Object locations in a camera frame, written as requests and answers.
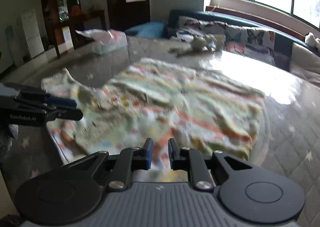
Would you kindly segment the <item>grey plush bunny toy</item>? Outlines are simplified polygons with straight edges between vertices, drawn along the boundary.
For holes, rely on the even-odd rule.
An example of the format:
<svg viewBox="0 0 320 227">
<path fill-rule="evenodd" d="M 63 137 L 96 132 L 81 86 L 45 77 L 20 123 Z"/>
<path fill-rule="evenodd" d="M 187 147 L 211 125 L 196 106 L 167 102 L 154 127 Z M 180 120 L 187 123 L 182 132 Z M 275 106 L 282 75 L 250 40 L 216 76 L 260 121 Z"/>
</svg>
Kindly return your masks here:
<svg viewBox="0 0 320 227">
<path fill-rule="evenodd" d="M 204 52 L 217 51 L 217 39 L 214 35 L 208 34 L 203 37 L 195 37 L 187 48 L 170 48 L 169 52 L 176 57 L 198 55 Z"/>
</svg>

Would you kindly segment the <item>butterfly print pillow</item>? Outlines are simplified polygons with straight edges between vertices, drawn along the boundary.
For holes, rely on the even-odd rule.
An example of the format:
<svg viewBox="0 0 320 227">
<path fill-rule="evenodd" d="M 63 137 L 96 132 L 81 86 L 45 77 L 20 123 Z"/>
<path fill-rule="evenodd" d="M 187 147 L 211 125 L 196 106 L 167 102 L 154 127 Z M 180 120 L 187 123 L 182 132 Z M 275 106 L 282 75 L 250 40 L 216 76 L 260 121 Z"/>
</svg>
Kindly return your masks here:
<svg viewBox="0 0 320 227">
<path fill-rule="evenodd" d="M 194 38 L 207 34 L 224 35 L 227 23 L 220 21 L 204 21 L 191 17 L 179 16 L 177 28 L 171 37 L 174 40 L 190 43 Z"/>
<path fill-rule="evenodd" d="M 224 50 L 275 66 L 276 34 L 266 28 L 227 25 Z"/>
</svg>

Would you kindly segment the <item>white refrigerator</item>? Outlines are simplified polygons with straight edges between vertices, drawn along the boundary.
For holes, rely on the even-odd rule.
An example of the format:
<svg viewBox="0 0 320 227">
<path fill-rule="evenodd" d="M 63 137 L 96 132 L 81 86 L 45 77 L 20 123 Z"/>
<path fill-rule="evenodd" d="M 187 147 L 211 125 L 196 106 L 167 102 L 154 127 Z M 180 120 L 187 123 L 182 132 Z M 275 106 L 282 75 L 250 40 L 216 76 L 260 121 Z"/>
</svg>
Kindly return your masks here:
<svg viewBox="0 0 320 227">
<path fill-rule="evenodd" d="M 21 21 L 24 36 L 28 45 L 29 56 L 33 59 L 44 52 L 35 10 L 31 9 L 22 13 Z"/>
</svg>

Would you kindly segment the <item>colourful patterned knit cardigan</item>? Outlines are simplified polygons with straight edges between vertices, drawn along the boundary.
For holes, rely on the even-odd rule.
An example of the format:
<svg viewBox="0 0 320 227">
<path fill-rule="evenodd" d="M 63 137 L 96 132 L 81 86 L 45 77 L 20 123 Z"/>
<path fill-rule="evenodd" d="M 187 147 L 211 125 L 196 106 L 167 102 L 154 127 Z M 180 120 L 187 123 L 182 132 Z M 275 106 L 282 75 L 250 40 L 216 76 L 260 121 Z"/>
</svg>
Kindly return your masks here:
<svg viewBox="0 0 320 227">
<path fill-rule="evenodd" d="M 80 121 L 57 119 L 47 124 L 64 163 L 98 151 L 122 149 L 153 140 L 149 171 L 137 181 L 186 181 L 170 168 L 168 140 L 205 155 L 222 150 L 248 160 L 257 141 L 265 95 L 227 77 L 212 77 L 193 68 L 143 58 L 104 86 L 76 81 L 68 70 L 44 78 L 47 93 L 76 101 Z"/>
</svg>

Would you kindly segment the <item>dark wooden shelf cabinet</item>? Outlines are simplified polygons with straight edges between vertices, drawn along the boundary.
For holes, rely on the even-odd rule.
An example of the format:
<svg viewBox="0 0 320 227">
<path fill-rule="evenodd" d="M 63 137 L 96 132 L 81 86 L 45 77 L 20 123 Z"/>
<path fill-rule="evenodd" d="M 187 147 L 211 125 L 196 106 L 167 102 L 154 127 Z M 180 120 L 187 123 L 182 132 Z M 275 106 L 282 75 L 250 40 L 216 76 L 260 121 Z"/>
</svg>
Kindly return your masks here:
<svg viewBox="0 0 320 227">
<path fill-rule="evenodd" d="M 81 9 L 80 0 L 41 0 L 44 25 L 50 45 L 60 45 L 68 40 L 64 37 L 64 28 L 69 29 L 70 42 L 75 43 L 70 17 Z"/>
</svg>

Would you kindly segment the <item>teal bed frame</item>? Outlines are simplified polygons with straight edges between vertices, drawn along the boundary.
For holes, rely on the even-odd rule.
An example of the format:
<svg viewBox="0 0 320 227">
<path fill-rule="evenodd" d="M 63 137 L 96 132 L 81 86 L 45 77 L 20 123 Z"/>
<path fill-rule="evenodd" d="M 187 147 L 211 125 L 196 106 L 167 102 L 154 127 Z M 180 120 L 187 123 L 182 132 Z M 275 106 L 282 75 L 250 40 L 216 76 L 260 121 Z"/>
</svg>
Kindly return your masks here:
<svg viewBox="0 0 320 227">
<path fill-rule="evenodd" d="M 317 51 L 316 48 L 307 46 L 306 43 L 304 43 L 304 37 L 292 31 L 291 29 L 258 17 L 254 17 L 253 20 L 249 20 L 242 16 L 237 17 L 228 13 L 224 14 L 212 11 L 171 10 L 167 22 L 149 22 L 140 24 L 125 30 L 125 33 L 128 36 L 136 37 L 169 38 L 173 35 L 174 29 L 178 28 L 178 19 L 180 16 L 191 17 L 207 22 L 218 21 L 227 23 L 229 25 L 271 29 L 276 33 L 274 45 L 275 51 L 290 57 L 292 52 L 292 44 L 297 43 L 319 56 L 319 51 Z"/>
</svg>

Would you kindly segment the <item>grey cushion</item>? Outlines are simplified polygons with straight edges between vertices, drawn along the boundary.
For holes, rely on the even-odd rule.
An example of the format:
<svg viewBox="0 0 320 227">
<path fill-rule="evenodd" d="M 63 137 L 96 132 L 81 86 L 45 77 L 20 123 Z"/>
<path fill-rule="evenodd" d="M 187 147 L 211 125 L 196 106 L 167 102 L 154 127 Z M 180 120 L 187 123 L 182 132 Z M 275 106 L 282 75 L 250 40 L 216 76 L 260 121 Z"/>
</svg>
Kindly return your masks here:
<svg viewBox="0 0 320 227">
<path fill-rule="evenodd" d="M 319 56 L 297 43 L 292 44 L 289 71 L 317 87 L 320 85 Z"/>
</svg>

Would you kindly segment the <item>butterfly print pillow right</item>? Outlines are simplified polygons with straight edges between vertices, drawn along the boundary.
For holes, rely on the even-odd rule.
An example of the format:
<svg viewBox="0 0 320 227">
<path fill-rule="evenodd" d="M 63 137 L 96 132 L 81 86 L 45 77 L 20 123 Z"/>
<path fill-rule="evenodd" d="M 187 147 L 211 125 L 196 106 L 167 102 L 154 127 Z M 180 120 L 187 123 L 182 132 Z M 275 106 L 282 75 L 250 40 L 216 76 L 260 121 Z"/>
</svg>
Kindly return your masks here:
<svg viewBox="0 0 320 227">
<path fill-rule="evenodd" d="M 266 28 L 227 25 L 224 50 L 275 66 L 276 34 Z"/>
</svg>

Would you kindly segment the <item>tissue pack in plastic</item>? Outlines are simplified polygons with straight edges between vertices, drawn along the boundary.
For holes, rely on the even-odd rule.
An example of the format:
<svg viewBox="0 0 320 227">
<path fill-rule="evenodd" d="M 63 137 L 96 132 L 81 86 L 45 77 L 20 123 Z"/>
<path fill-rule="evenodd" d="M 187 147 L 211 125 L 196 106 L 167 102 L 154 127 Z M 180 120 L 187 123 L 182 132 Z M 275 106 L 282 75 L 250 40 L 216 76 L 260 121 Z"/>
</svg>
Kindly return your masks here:
<svg viewBox="0 0 320 227">
<path fill-rule="evenodd" d="M 76 33 L 86 39 L 93 40 L 92 51 L 97 55 L 105 55 L 127 47 L 126 35 L 121 31 L 91 29 L 86 31 L 76 30 Z"/>
</svg>

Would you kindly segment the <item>butterfly print pillow left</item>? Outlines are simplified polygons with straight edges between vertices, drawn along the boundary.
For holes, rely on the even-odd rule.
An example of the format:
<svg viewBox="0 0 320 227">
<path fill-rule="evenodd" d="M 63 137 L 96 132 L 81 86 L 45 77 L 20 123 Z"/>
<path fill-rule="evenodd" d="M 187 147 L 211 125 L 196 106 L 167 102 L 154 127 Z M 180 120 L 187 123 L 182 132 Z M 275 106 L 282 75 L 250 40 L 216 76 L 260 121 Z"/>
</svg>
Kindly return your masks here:
<svg viewBox="0 0 320 227">
<path fill-rule="evenodd" d="M 204 21 L 191 17 L 179 16 L 177 28 L 171 37 L 174 40 L 190 43 L 194 38 L 207 34 L 224 35 L 227 23 L 220 21 Z"/>
</svg>

